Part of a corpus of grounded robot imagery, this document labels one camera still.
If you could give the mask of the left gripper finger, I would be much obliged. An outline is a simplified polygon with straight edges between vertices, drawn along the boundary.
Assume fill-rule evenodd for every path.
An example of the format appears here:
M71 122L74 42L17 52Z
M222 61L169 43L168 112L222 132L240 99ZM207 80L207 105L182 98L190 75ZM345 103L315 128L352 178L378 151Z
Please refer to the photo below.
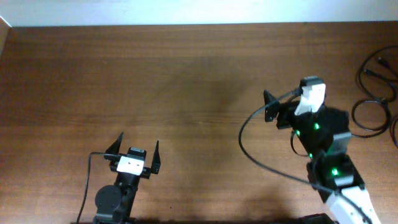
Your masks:
M151 173L158 174L161 167L160 152L159 152L159 141L156 142L154 155L152 158Z
M106 154L112 154L112 155L117 155L119 154L119 149L121 147L121 143L124 137L124 133L121 132L121 134L118 136L117 140L110 145L110 147L107 148L105 151Z

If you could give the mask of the black USB cable thin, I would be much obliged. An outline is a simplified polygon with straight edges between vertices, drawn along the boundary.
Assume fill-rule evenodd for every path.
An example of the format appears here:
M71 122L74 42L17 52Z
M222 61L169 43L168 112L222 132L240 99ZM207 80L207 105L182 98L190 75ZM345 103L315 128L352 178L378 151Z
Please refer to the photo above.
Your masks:
M390 137L391 137L392 142L394 143L394 145L395 145L396 148L398 148L398 143L397 143L397 130L396 130L396 128L397 128L397 121L398 121L398 115L395 115L395 116L392 118L391 125L390 125L390 128L389 128Z

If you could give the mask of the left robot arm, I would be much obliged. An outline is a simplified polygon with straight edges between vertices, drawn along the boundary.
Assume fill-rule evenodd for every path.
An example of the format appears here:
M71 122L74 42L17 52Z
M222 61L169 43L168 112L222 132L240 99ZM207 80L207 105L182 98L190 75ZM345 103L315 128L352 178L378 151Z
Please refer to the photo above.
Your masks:
M130 147L125 154L119 149L124 134L105 150L104 159L109 161L109 169L117 173L112 185L99 189L95 197L97 208L93 223L135 223L131 217L132 206L141 179L149 179L152 174L158 174L161 167L159 143L155 145L152 163L145 166L146 151Z

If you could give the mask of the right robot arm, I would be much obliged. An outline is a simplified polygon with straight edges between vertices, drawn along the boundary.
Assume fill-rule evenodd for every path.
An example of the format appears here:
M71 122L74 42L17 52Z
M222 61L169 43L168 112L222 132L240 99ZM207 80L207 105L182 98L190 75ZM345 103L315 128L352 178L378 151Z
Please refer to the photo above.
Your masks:
M338 223L379 223L364 180L347 154L347 111L325 106L323 90L295 90L293 96L283 103L264 91L265 120L275 119L278 129L292 128L310 158L308 181Z

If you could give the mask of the black USB cable thick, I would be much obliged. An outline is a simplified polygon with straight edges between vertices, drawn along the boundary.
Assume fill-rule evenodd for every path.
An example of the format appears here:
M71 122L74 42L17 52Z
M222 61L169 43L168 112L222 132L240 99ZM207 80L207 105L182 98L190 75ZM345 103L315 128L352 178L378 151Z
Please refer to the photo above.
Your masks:
M367 131L368 134L354 134L354 137L368 139L380 136L385 132L389 132L392 118L395 116L391 113L389 106L391 103L397 101L397 70L394 69L387 58L381 56L380 54L390 50L397 50L397 45L388 45L370 53L363 60L363 62L361 62L358 71L356 72L356 84L358 85L359 89L367 96L367 98L359 100L353 105L351 109L351 118L358 128L362 129L363 131ZM369 68L369 64L372 60L374 60L378 66L385 68L389 73L391 73L392 76L389 78L380 72L375 71L375 69ZM365 79L371 79L376 83L382 84L384 87L391 90L391 94L389 96L382 96L375 93L374 90L370 89L369 85L365 82ZM360 106L368 103L380 106L384 112L384 121L379 126L373 128L366 126L358 121L356 117L357 109Z

